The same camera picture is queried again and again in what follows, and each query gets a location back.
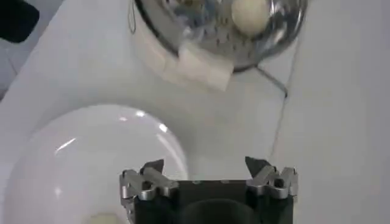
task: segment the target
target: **strainer handle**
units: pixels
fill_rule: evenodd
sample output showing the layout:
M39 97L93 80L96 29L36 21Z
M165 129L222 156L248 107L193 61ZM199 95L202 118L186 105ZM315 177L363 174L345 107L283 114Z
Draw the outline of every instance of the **strainer handle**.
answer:
M256 66L257 71L259 73L266 77L269 81L271 81L277 88L279 88L284 94L285 98L288 97L288 90L285 84L283 84L281 81L277 80L273 75L271 75L269 72L264 70L260 65Z

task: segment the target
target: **metal strainer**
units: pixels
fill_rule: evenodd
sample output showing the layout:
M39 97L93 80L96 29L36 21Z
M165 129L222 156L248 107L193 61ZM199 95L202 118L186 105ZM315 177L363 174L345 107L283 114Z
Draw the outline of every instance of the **metal strainer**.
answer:
M232 20L234 0L134 0L147 26L174 55L184 41L230 59L234 72L258 68L285 93L285 86L259 68L264 58L281 53L296 38L307 0L267 0L270 19L266 29L249 38Z

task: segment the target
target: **white tabletop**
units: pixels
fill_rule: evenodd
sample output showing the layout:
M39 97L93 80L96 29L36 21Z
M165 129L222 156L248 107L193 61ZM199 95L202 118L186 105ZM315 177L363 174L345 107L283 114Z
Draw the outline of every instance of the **white tabletop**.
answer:
M388 9L310 5L275 148L299 172L296 223L390 223Z
M59 8L0 104L0 196L32 133L101 103L161 119L182 143L191 178L246 178L244 156L268 158L282 112L280 90L255 71L232 78L225 93L164 82L136 58L127 8L128 0L67 0ZM294 53L295 46L264 67L286 83Z

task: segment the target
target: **white egg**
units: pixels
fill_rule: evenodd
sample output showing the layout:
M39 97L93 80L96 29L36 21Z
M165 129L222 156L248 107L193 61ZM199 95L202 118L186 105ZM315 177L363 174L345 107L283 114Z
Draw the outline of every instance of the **white egg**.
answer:
M269 19L267 0L235 0L232 18L237 29L248 37L264 31Z

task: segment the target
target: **white ceramic bowl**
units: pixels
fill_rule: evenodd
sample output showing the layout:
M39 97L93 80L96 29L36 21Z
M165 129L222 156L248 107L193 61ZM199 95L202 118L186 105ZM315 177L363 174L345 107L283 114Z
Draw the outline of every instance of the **white ceramic bowl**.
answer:
M117 105L73 111L26 145L7 186L5 224L78 224L96 214L126 222L119 174L161 158L166 176L187 179L179 143L156 118Z

